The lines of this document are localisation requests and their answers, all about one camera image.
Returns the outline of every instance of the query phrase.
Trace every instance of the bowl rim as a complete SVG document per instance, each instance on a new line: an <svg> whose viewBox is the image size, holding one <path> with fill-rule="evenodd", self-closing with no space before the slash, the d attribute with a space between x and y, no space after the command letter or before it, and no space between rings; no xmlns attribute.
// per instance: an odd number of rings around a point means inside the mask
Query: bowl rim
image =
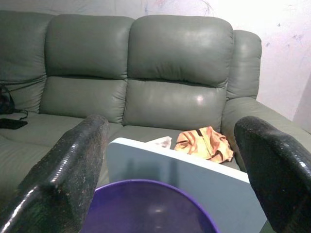
<svg viewBox="0 0 311 233"><path fill-rule="evenodd" d="M173 191L185 196L188 200L190 200L195 206L197 206L201 211L202 213L209 219L212 227L214 228L214 231L216 233L220 233L220 231L218 230L218 227L216 227L216 224L214 223L214 220L210 217L209 213L196 201L194 200L193 197L191 197L189 194L187 194L186 192L182 191L181 189L179 188L176 188L168 183L164 183L164 182L161 182L161 181L156 181L156 180L149 180L149 179L127 179L127 180L122 180L122 181L116 181L116 182L112 182L112 183L108 183L106 185L103 185L101 187L98 187L95 189L95 193L101 189L105 189L105 188L108 188L110 186L116 186L118 184L123 184L123 183L154 183L154 184L157 184L157 185L161 185L161 186L164 186L166 188L169 188L169 189L172 189Z"/></svg>

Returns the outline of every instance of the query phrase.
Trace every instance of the gray leather sofa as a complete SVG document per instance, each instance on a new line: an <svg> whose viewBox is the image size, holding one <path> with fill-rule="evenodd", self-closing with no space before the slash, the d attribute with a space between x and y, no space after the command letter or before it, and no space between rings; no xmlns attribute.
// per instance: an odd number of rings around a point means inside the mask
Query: gray leather sofa
<svg viewBox="0 0 311 233"><path fill-rule="evenodd" d="M28 125L0 129L0 206L70 128L90 114L109 140L173 138L212 126L234 139L242 117L260 117L311 151L310 135L256 101L261 41L214 17L45 15L0 11L0 82ZM1 115L19 118L22 113ZM102 170L98 185L107 173Z"/></svg>

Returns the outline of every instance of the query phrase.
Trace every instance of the sofa armrest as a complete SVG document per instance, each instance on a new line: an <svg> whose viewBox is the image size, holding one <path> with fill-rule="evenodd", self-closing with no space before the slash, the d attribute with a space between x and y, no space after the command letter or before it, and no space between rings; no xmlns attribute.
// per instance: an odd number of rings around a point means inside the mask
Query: sofa armrest
<svg viewBox="0 0 311 233"><path fill-rule="evenodd" d="M227 137L232 149L235 151L237 163L242 171L245 171L245 166L236 145L234 126L239 119L246 116L255 116L267 121L278 130L293 136L311 152L311 134L251 97L232 99L227 101L225 105L221 132Z"/></svg>

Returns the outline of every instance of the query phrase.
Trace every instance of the white wall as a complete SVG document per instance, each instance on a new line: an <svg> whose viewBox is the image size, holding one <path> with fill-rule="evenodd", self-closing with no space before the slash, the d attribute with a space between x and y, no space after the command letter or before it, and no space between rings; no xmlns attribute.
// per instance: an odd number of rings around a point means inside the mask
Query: white wall
<svg viewBox="0 0 311 233"><path fill-rule="evenodd" d="M299 106L294 116L294 121L306 131L311 133L311 74L303 92Z"/></svg>
<svg viewBox="0 0 311 233"><path fill-rule="evenodd" d="M311 0L1 0L0 9L52 14L220 17L262 39L258 101L294 118L311 74Z"/></svg>

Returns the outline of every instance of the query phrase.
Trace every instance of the black bag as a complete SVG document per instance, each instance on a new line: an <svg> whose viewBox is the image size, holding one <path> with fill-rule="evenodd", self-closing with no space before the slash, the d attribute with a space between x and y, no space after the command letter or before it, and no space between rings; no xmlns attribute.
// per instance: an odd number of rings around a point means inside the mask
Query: black bag
<svg viewBox="0 0 311 233"><path fill-rule="evenodd" d="M15 104L8 88L0 84L0 114L12 114Z"/></svg>

